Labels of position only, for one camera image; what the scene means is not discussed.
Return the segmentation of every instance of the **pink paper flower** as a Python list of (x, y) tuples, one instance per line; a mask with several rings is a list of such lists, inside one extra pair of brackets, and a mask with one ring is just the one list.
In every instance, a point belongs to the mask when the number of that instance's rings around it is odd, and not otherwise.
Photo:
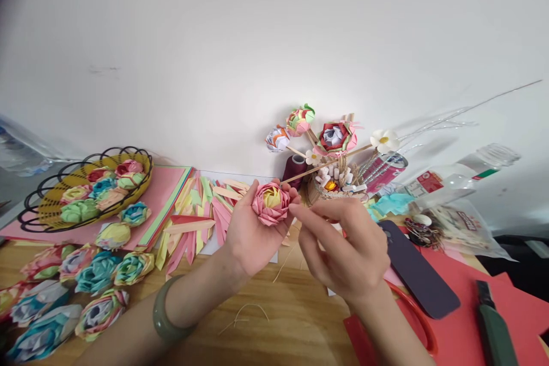
[(289, 205), (290, 195), (277, 184), (267, 183), (257, 188), (252, 209), (261, 223), (272, 226), (286, 218)]

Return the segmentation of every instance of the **paper flower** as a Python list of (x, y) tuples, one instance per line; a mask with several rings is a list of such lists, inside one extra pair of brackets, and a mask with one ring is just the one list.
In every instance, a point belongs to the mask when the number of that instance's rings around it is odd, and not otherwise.
[(87, 342), (94, 341), (126, 311), (129, 299), (128, 292), (107, 290), (84, 307), (74, 333)]
[(257, 188), (252, 209), (266, 226), (276, 225), (288, 215), (290, 195), (275, 183), (267, 183)]
[(130, 227), (137, 227), (150, 216), (150, 209), (143, 202), (129, 205), (125, 210), (121, 211), (118, 215), (120, 220), (124, 223), (128, 223)]
[(5, 289), (0, 289), (0, 323), (10, 320), (11, 309), (25, 292), (33, 288), (32, 283), (20, 281)]
[(21, 273), (31, 282), (49, 279), (59, 272), (63, 260), (75, 250), (76, 247), (69, 244), (49, 247), (36, 254), (34, 259), (23, 266)]
[(113, 284), (112, 275), (121, 260), (111, 252), (98, 253), (91, 264), (76, 276), (78, 284), (74, 291), (92, 293), (92, 296), (96, 296), (108, 289)]
[(69, 290), (56, 280), (44, 280), (21, 295), (11, 309), (13, 323), (27, 327), (32, 321), (69, 300)]
[(116, 168), (116, 175), (122, 177), (122, 175), (127, 173), (141, 173), (143, 171), (143, 166), (136, 160), (128, 159), (124, 161), (121, 165), (118, 165)]
[(32, 323), (7, 353), (16, 363), (45, 359), (69, 338), (78, 323), (82, 306), (61, 306)]
[(117, 181), (117, 184), (121, 189), (132, 190), (139, 186), (144, 178), (145, 175), (143, 173), (129, 172), (121, 175)]
[(370, 137), (370, 143), (380, 153), (394, 152), (400, 147), (400, 141), (392, 130), (376, 130)]
[(112, 205), (121, 202), (128, 195), (128, 191), (117, 187), (116, 189), (103, 192), (97, 197), (97, 208), (101, 211)]
[(322, 156), (340, 157), (356, 143), (355, 128), (349, 122), (325, 123), (313, 151)]
[(97, 198), (101, 193), (116, 188), (116, 181), (112, 178), (104, 178), (93, 185), (90, 197)]
[(278, 153), (286, 149), (286, 146), (290, 143), (290, 138), (286, 134), (286, 129), (281, 126), (276, 126), (267, 135), (265, 143), (267, 143), (267, 149), (272, 153)]
[(299, 108), (290, 113), (286, 119), (286, 131), (291, 137), (299, 137), (311, 128), (315, 111), (305, 103), (305, 109)]
[(99, 253), (99, 251), (100, 250), (97, 247), (91, 246), (89, 243), (73, 251), (65, 257), (59, 268), (59, 281), (64, 283), (76, 280), (76, 276), (92, 263), (93, 257)]
[(92, 198), (75, 200), (61, 208), (61, 220), (67, 223), (80, 223), (98, 214), (97, 203)]
[(154, 255), (152, 253), (128, 253), (114, 271), (114, 285), (131, 286), (139, 283), (153, 268)]
[(75, 186), (70, 189), (67, 189), (63, 193), (63, 196), (61, 196), (61, 200), (59, 200), (59, 203), (69, 204), (75, 200), (85, 199), (89, 196), (90, 192), (92, 191), (91, 189), (92, 189), (92, 186), (90, 185)]
[(129, 242), (130, 226), (127, 223), (107, 223), (101, 227), (96, 238), (96, 245), (101, 249), (116, 250)]

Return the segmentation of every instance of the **wooden stick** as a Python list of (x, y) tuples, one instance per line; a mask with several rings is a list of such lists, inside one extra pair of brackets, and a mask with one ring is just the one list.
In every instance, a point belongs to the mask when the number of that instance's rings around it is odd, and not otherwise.
[[(350, 152), (349, 154), (347, 154), (347, 157), (350, 157), (350, 156), (352, 156), (353, 154), (356, 154), (356, 153), (363, 152), (363, 151), (365, 151), (366, 149), (369, 149), (370, 147), (372, 147), (372, 145), (364, 146), (363, 148), (357, 149), (357, 150), (355, 150), (354, 152)], [(284, 180), (283, 182), (280, 183), (280, 185), (283, 185), (284, 183), (291, 182), (291, 181), (293, 181), (293, 180), (295, 180), (295, 179), (297, 179), (297, 178), (300, 178), (300, 177), (303, 177), (303, 176), (307, 176), (307, 174), (311, 174), (311, 173), (313, 173), (313, 172), (316, 172), (317, 170), (320, 170), (320, 169), (322, 169), (323, 167), (326, 167), (326, 166), (328, 166), (328, 165), (330, 165), (330, 164), (334, 164), (335, 162), (338, 162), (338, 161), (339, 161), (339, 159), (337, 158), (337, 159), (335, 159), (335, 160), (332, 160), (331, 162), (321, 164), (320, 166), (315, 167), (314, 169), (311, 169), (311, 170), (309, 170), (308, 172), (301, 173), (301, 174), (298, 174), (297, 176), (294, 176), (294, 177), (292, 177), (292, 178), (290, 178), (290, 179), (288, 179), (288, 180)]]

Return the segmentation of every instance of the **blue paper flower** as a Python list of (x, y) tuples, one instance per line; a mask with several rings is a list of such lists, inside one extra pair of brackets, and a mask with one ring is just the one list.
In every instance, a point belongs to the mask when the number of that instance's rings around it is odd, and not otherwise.
[(113, 284), (112, 275), (122, 259), (109, 251), (98, 253), (91, 264), (77, 276), (75, 292), (92, 293), (92, 296), (107, 290)]
[(113, 178), (106, 178), (98, 181), (93, 185), (90, 196), (91, 198), (97, 198), (101, 193), (107, 192), (116, 188), (116, 182)]

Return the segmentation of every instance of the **clear plastic bottle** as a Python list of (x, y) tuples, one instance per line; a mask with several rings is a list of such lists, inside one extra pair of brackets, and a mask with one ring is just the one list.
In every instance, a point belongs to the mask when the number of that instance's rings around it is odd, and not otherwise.
[(416, 200), (410, 205), (414, 213), (446, 204), (476, 191), (475, 181), (488, 177), (503, 167), (514, 164), (520, 155), (513, 150), (492, 143), (465, 156), (457, 163), (434, 166), (403, 186), (399, 192)]
[(28, 177), (45, 172), (51, 165), (51, 160), (0, 127), (0, 167), (2, 169), (21, 177)]

